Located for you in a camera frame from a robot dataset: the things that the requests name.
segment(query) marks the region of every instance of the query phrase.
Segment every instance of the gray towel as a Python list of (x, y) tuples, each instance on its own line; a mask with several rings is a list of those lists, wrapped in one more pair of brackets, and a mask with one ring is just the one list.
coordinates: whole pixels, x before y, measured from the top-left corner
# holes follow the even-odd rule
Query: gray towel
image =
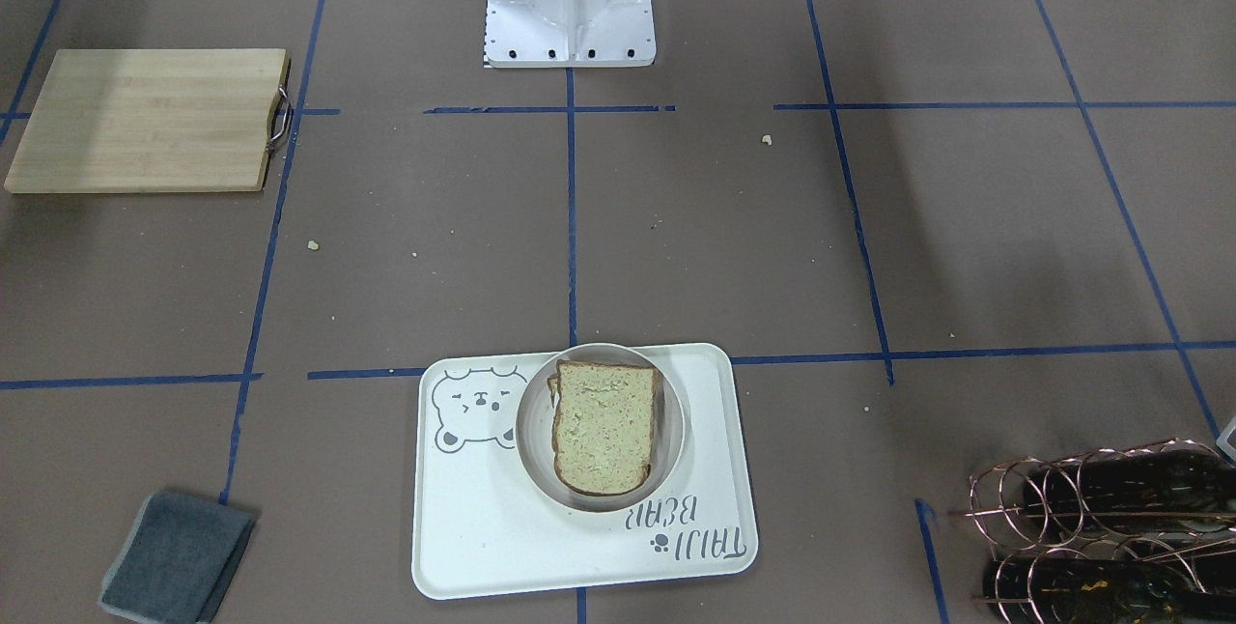
[(142, 624), (210, 622), (252, 530), (251, 514), (182, 493), (151, 493), (103, 580), (99, 605)]

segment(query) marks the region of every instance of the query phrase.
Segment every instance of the cutting board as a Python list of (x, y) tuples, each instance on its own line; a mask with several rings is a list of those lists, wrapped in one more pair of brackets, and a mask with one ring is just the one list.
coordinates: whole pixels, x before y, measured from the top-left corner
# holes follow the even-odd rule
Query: cutting board
[(262, 188), (287, 51), (58, 51), (10, 193)]

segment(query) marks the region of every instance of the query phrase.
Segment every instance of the round bowl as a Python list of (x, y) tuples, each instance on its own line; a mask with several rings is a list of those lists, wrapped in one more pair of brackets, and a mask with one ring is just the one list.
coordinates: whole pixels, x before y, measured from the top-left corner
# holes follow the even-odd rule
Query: round bowl
[(609, 497), (593, 497), (578, 493), (567, 487), (554, 471), (554, 414), (555, 400), (551, 399), (548, 382), (557, 373), (557, 361), (586, 361), (603, 365), (639, 365), (643, 368), (656, 368), (653, 361), (618, 344), (580, 344), (548, 360), (528, 381), (519, 409), (515, 413), (515, 447), (519, 460), (524, 462), (533, 483), (549, 498), (557, 503), (590, 513), (609, 513), (623, 510), (646, 499), (674, 471), (682, 453), (686, 431), (686, 418), (682, 404), (675, 394), (674, 386), (659, 374), (661, 394), (653, 400), (653, 457), (648, 479), (639, 488), (628, 493)]

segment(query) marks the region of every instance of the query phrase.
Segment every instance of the white mounting bracket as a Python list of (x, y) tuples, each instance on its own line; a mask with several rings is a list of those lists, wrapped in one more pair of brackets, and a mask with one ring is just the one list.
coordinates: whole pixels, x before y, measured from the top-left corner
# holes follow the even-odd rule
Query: white mounting bracket
[(504, 67), (649, 65), (653, 0), (487, 0), (485, 62)]

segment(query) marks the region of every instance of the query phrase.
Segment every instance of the metal ring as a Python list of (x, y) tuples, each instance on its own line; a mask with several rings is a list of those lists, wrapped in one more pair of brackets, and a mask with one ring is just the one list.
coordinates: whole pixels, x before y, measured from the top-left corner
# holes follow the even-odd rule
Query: metal ring
[(273, 135), (273, 136), (271, 136), (269, 141), (266, 141), (266, 153), (273, 152), (274, 148), (278, 148), (279, 143), (283, 143), (283, 140), (287, 138), (288, 131), (292, 130), (292, 115), (293, 115), (293, 110), (292, 110), (292, 100), (288, 100), (288, 90), (287, 90), (287, 88), (279, 86), (279, 96), (283, 99), (283, 104), (279, 105), (279, 106), (283, 106), (283, 109), (284, 109), (283, 110), (283, 127), (282, 127), (282, 130), (279, 130), (278, 135)]

